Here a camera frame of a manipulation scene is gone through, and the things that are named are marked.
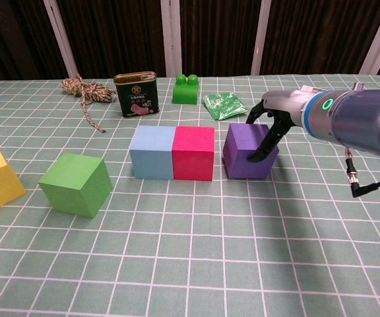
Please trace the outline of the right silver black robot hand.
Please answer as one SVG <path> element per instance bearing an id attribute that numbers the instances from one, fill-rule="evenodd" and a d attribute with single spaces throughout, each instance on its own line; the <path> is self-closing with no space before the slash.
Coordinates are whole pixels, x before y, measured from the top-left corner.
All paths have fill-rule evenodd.
<path id="1" fill-rule="evenodd" d="M 250 111 L 246 123 L 253 124 L 262 114 L 274 118 L 272 127 L 257 150 L 247 157 L 250 162 L 261 162 L 275 149 L 291 127 L 301 127 L 301 111 L 315 96 L 304 90 L 270 90 Z"/>

